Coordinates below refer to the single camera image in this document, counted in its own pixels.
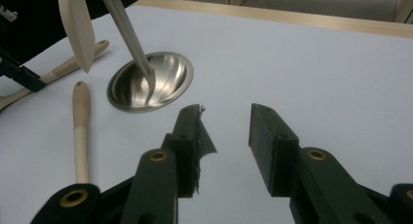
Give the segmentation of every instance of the brass screw insert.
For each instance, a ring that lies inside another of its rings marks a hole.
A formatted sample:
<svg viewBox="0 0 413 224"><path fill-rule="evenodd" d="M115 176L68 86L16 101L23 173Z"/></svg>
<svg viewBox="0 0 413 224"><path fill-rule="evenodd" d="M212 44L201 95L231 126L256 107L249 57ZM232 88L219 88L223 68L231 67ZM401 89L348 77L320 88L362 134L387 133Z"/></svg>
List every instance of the brass screw insert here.
<svg viewBox="0 0 413 224"><path fill-rule="evenodd" d="M88 197L88 191L85 189L73 190L60 199L60 206L73 207L81 204Z"/></svg>
<svg viewBox="0 0 413 224"><path fill-rule="evenodd" d="M150 159L155 162L162 161L168 157L168 154L164 152L155 152L150 156Z"/></svg>
<svg viewBox="0 0 413 224"><path fill-rule="evenodd" d="M407 197L410 198L410 200L413 200L413 189L407 190L406 194Z"/></svg>
<svg viewBox="0 0 413 224"><path fill-rule="evenodd" d="M310 158L314 159L314 160L322 161L322 160L327 159L327 156L326 156L323 152L321 152L321 151L319 151L319 150L314 150L314 149L309 150L309 151L307 152L307 155L308 155Z"/></svg>

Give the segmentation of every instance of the stainless steel bowl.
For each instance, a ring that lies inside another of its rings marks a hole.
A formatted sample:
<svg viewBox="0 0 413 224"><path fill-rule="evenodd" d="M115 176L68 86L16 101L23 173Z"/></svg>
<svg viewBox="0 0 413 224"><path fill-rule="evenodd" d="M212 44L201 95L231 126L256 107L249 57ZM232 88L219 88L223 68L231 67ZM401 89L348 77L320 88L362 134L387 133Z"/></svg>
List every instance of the stainless steel bowl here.
<svg viewBox="0 0 413 224"><path fill-rule="evenodd" d="M155 75L155 90L148 98L149 87L134 60L113 76L107 88L110 103L128 112L146 112L161 108L181 96L191 84L194 69L180 54L159 52L146 56Z"/></svg>

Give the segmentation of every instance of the wooden utensil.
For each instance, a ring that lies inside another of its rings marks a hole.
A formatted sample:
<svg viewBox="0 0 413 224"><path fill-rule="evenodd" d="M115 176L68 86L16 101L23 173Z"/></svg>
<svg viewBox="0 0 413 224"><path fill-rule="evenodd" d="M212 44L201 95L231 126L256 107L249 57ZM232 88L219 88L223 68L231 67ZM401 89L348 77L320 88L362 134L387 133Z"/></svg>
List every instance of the wooden utensil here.
<svg viewBox="0 0 413 224"><path fill-rule="evenodd" d="M85 82L76 83L73 89L73 126L76 183L89 183L88 173L88 123L90 109L89 88Z"/></svg>
<svg viewBox="0 0 413 224"><path fill-rule="evenodd" d="M109 41L100 41L94 44L94 55L98 56L100 53L102 53L107 47L109 46ZM66 74L77 70L79 68L79 65L77 63L76 57L73 56L46 75L42 76L40 78L41 81L43 81L46 84L50 84L51 82L65 76ZM28 89L22 89L18 91L17 93L13 93L10 95L5 95L5 96L0 96L0 111L4 109L6 106L9 106L10 104L14 103L15 101L18 101L22 99L23 97L27 96L28 94L31 94L31 91Z"/></svg>
<svg viewBox="0 0 413 224"><path fill-rule="evenodd" d="M94 28L85 0L58 0L64 30L78 60L89 73L94 60Z"/></svg>

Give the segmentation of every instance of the white table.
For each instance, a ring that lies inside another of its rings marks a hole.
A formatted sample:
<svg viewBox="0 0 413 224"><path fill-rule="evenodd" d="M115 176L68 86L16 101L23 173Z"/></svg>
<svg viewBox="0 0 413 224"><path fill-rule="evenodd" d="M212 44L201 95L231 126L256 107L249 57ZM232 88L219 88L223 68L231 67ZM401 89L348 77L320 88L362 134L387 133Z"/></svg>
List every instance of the white table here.
<svg viewBox="0 0 413 224"><path fill-rule="evenodd" d="M179 200L181 224L293 223L288 199L269 196L248 147L251 103L274 108L302 147L329 151L364 186L389 195L413 181L411 25L183 3L142 0L128 9L146 53L172 51L193 63L192 84L175 102L143 114L109 104L107 84L131 55L105 16L94 31L111 45L89 74L77 71L0 112L2 224L29 222L74 183L71 96L80 80L92 97L91 183L102 191L134 175L181 108L206 108L218 153L202 159L200 195ZM63 39L26 65L42 75L69 56ZM0 85L1 95L19 89Z"/></svg>

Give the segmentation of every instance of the table edge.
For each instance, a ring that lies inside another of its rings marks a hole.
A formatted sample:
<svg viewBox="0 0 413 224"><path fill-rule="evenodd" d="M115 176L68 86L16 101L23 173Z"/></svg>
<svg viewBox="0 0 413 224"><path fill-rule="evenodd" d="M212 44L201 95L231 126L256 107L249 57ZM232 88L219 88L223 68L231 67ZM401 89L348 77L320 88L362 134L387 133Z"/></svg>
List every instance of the table edge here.
<svg viewBox="0 0 413 224"><path fill-rule="evenodd" d="M132 5L218 14L250 19L264 19L329 29L413 38L413 24L398 22L375 21L367 19L348 19L185 0L138 0Z"/></svg>

